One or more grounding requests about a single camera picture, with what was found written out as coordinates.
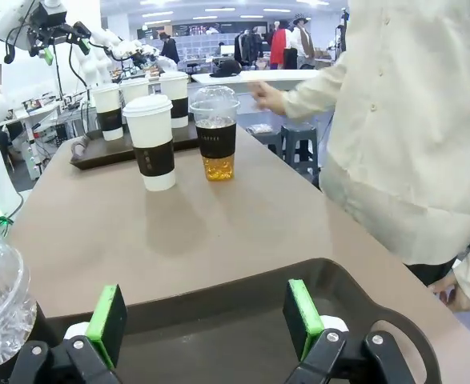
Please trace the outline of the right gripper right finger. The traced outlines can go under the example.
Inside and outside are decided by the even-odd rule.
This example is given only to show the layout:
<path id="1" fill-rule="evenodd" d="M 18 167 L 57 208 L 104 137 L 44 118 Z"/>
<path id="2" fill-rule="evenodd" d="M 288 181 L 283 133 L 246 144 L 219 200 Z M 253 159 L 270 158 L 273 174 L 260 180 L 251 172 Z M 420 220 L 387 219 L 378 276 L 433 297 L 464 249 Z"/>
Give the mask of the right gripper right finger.
<path id="1" fill-rule="evenodd" d="M 298 358 L 284 384 L 416 384 L 390 333 L 352 335 L 340 318 L 319 315 L 300 279 L 287 282 L 283 316 Z"/>

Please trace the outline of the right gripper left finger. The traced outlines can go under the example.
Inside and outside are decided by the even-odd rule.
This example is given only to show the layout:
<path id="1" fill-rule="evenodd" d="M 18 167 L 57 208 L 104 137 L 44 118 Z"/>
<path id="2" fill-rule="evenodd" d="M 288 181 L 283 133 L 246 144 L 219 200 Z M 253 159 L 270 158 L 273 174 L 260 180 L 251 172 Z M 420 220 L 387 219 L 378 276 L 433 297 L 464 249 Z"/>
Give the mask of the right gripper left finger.
<path id="1" fill-rule="evenodd" d="M 105 286 L 85 334 L 53 347 L 28 341 L 18 353 L 9 384 L 122 384 L 115 369 L 126 324 L 120 287 Z"/>

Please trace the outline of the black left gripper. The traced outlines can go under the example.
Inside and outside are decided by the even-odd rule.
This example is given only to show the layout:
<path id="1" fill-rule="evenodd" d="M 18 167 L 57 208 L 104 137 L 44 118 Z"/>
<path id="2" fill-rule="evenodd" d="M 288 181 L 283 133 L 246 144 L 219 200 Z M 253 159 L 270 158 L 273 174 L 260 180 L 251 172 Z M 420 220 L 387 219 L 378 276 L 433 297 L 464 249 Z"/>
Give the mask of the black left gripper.
<path id="1" fill-rule="evenodd" d="M 41 21 L 30 19 L 27 32 L 27 41 L 29 55 L 34 58 L 43 59 L 48 66 L 54 61 L 54 55 L 50 52 L 50 47 L 65 42 L 71 45 L 77 45 L 84 55 L 90 53 L 89 40 L 90 30 L 82 23 L 76 22 L 73 26 L 64 23 L 43 23 Z"/>

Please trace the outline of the white paper cup black sleeve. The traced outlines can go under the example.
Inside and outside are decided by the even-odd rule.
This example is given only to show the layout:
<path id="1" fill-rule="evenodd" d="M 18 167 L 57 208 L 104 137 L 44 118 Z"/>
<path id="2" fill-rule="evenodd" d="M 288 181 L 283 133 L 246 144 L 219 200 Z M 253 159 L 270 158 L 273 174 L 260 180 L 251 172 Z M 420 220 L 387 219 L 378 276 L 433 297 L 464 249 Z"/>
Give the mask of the white paper cup black sleeve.
<path id="1" fill-rule="evenodd" d="M 160 74 L 161 93 L 171 100 L 171 126 L 173 129 L 186 127 L 189 122 L 188 82 L 189 77 L 181 71 Z"/>
<path id="2" fill-rule="evenodd" d="M 123 137 L 123 123 L 119 85 L 102 84 L 91 90 L 103 138 L 110 142 Z"/>
<path id="3" fill-rule="evenodd" d="M 176 183 L 171 108 L 171 100 L 163 94 L 136 98 L 123 108 L 139 172 L 146 189 L 153 192 Z"/>
<path id="4" fill-rule="evenodd" d="M 145 97 L 149 94 L 149 80 L 147 78 L 124 79 L 119 83 L 119 89 L 126 106 L 136 98 Z"/>

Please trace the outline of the person's right forearm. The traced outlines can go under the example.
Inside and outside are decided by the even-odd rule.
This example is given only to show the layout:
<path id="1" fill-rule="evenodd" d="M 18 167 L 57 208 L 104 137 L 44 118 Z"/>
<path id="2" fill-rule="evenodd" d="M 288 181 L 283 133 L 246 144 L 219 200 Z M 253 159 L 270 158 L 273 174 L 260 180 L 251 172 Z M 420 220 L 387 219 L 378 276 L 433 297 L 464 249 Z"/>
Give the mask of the person's right forearm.
<path id="1" fill-rule="evenodd" d="M 314 78 L 283 92 L 286 116 L 304 119 L 334 107 L 347 72 L 347 57 L 347 52 L 342 53 L 332 66 L 318 70 Z"/>

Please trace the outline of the brown plastic serving tray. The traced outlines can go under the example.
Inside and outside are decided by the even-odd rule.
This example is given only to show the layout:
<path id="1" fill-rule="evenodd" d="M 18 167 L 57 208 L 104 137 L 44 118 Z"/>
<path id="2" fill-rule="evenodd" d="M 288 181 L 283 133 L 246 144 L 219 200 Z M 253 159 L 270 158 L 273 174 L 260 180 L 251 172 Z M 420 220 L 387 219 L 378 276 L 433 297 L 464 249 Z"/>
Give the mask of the brown plastic serving tray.
<path id="1" fill-rule="evenodd" d="M 175 151 L 191 150 L 198 145 L 193 124 L 178 129 L 174 138 Z M 70 164 L 79 170 L 90 170 L 132 160 L 135 160 L 135 154 L 127 130 L 123 131 L 121 139 L 114 141 L 106 141 L 100 130 L 94 130 L 81 136 L 71 145 Z"/>
<path id="2" fill-rule="evenodd" d="M 320 314 L 347 324 L 323 338 L 318 384 L 416 384 L 396 337 L 417 349 L 424 384 L 442 384 L 436 353 L 411 320 L 375 303 L 340 265 L 312 259 L 233 282 L 133 305 L 116 374 L 122 384 L 305 384 L 293 325 L 283 315 L 286 286 L 302 280 Z"/>

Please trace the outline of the person's left hand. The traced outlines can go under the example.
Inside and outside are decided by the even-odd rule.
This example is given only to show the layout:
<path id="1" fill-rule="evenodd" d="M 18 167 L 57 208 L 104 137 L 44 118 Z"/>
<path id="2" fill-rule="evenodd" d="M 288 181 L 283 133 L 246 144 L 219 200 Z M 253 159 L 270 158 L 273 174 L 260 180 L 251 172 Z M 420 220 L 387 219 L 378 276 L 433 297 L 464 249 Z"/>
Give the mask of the person's left hand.
<path id="1" fill-rule="evenodd" d="M 440 301 L 445 304 L 451 312 L 469 312 L 470 298 L 463 292 L 453 271 L 442 279 L 432 283 L 428 289 L 439 296 Z"/>

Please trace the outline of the person's right hand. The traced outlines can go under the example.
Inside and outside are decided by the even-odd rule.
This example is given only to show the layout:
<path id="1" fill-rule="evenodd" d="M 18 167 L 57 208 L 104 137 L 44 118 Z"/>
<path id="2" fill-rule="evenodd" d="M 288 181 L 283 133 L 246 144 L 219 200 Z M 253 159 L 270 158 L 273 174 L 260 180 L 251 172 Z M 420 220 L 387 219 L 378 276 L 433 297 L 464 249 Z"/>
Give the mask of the person's right hand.
<path id="1" fill-rule="evenodd" d="M 283 93 L 280 90 L 266 82 L 250 82 L 248 85 L 256 106 L 260 110 L 270 110 L 280 116 L 286 115 Z"/>

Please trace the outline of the cluttered white workbench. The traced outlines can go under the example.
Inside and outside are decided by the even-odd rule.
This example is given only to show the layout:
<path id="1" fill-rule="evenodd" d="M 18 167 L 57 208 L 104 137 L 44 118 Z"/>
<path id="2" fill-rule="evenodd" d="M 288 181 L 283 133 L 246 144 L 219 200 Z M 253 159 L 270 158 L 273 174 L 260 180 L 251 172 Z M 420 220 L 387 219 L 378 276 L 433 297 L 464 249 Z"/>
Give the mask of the cluttered white workbench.
<path id="1" fill-rule="evenodd" d="M 45 94 L 40 99 L 28 100 L 10 110 L 7 119 L 0 122 L 0 130 L 9 134 L 14 146 L 25 156 L 32 151 L 29 143 L 32 137 L 42 164 L 47 164 L 65 141 L 97 128 L 96 109 L 86 91 L 63 98 Z"/>

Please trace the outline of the bystander in black with hat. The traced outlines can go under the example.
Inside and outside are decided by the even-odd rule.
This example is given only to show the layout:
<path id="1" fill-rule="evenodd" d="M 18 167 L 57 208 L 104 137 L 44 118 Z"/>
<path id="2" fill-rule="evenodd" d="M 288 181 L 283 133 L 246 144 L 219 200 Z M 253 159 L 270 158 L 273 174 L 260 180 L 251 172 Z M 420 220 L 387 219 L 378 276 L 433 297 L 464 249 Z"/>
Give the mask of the bystander in black with hat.
<path id="1" fill-rule="evenodd" d="M 174 61 L 176 64 L 179 63 L 179 54 L 177 51 L 177 46 L 175 40 L 167 33 L 162 32 L 159 34 L 160 40 L 163 42 L 163 48 L 161 50 L 161 55 L 163 57 L 169 58 Z"/>

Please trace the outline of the white side table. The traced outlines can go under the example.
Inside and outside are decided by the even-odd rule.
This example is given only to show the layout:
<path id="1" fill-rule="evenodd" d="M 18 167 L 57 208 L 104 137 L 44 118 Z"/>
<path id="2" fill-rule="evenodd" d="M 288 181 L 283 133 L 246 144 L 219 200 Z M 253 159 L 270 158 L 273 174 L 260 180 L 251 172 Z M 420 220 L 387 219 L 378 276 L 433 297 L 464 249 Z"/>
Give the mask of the white side table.
<path id="1" fill-rule="evenodd" d="M 209 74 L 193 74 L 191 78 L 202 86 L 221 85 L 232 88 L 236 93 L 247 93 L 250 82 L 266 82 L 278 90 L 291 90 L 318 73 L 319 70 L 250 70 L 224 78 L 213 78 Z"/>

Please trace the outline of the dark clothes rack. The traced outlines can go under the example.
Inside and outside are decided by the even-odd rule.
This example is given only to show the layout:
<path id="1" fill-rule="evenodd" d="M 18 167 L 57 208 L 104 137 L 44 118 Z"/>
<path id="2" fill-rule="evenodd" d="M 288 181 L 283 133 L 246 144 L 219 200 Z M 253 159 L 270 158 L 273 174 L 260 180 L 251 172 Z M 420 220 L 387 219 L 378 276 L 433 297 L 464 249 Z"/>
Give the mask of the dark clothes rack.
<path id="1" fill-rule="evenodd" d="M 241 66 L 254 66 L 263 57 L 261 37 L 253 30 L 245 30 L 235 37 L 234 58 Z"/>

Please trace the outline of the person in beige shirt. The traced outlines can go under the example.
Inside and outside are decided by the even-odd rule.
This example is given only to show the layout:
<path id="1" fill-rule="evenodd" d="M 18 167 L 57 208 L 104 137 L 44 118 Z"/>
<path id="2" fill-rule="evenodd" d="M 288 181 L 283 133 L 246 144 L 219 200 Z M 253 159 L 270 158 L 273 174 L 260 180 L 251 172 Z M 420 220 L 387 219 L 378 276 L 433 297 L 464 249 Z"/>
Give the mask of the person in beige shirt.
<path id="1" fill-rule="evenodd" d="M 323 192 L 401 262 L 470 244 L 470 0 L 349 0 Z"/>

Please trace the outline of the mannequin in red top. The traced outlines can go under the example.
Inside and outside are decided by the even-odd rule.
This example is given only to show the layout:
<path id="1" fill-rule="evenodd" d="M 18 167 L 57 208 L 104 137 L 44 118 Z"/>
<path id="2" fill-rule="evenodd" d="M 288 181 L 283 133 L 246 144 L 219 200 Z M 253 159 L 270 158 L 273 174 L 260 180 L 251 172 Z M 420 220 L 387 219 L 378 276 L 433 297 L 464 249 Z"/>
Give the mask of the mannequin in red top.
<path id="1" fill-rule="evenodd" d="M 278 70 L 283 67 L 284 51 L 287 48 L 287 23 L 284 20 L 275 22 L 275 29 L 271 36 L 270 69 Z"/>

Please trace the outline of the mannequin with brown vest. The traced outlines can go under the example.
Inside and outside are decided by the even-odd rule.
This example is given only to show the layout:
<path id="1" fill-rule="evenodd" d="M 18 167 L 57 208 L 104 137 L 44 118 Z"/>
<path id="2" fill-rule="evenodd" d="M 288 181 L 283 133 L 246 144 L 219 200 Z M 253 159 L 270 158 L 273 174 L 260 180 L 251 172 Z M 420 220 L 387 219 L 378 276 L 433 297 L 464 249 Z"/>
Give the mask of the mannequin with brown vest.
<path id="1" fill-rule="evenodd" d="M 315 65 L 315 50 L 311 35 L 305 26 L 308 20 L 302 14 L 296 14 L 291 32 L 291 47 L 297 51 L 297 69 L 312 69 Z"/>

